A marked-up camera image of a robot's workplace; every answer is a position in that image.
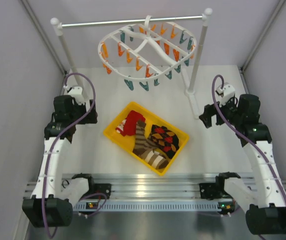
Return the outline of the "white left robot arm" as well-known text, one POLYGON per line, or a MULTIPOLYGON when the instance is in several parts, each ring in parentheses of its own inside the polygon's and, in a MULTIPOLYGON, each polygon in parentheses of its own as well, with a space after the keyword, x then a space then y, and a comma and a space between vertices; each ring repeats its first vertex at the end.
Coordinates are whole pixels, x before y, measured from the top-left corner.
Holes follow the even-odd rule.
POLYGON ((94 200, 88 208, 96 213, 110 198, 111 184, 95 183, 88 173, 73 175, 63 186, 62 167, 77 125, 97 123, 95 100, 89 103, 87 108, 70 95, 53 100, 54 111, 44 129, 44 154, 36 186, 22 203, 23 212, 36 228, 67 227, 79 201, 94 200))

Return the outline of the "red santa sock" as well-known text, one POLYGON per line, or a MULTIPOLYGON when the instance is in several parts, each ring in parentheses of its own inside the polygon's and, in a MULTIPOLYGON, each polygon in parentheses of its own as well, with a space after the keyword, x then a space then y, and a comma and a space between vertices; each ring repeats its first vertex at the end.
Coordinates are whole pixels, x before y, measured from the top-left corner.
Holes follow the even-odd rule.
POLYGON ((122 136, 133 136, 136 133, 136 124, 139 120, 145 122, 145 118, 142 114, 131 110, 115 130, 122 136))

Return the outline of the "white round clip hanger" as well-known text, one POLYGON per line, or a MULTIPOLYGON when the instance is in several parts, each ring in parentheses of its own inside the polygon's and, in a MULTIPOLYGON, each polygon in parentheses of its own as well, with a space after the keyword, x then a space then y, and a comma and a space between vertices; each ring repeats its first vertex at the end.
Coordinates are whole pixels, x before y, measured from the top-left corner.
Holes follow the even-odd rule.
POLYGON ((148 16, 144 23, 128 24, 107 34, 98 44, 98 54, 108 74, 114 73, 135 83, 154 79, 172 79, 183 66, 194 58, 197 41, 186 28, 174 22, 151 23, 148 16), (136 71, 136 58, 143 67, 136 71), (146 65, 153 75, 145 78, 146 65))

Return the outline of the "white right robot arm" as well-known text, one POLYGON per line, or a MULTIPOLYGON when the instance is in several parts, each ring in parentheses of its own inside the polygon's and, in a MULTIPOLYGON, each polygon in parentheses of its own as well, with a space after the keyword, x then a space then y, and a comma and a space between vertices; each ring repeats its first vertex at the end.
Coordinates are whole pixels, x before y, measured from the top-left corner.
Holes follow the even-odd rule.
POLYGON ((260 121, 259 97, 242 94, 236 98, 233 93, 219 96, 220 100, 204 107, 200 120, 210 128, 215 116, 216 125, 226 124, 236 134, 250 161, 257 190, 250 190, 237 173, 224 172, 216 178, 216 193, 237 202, 252 234, 286 234, 286 191, 274 160, 269 128, 260 121))

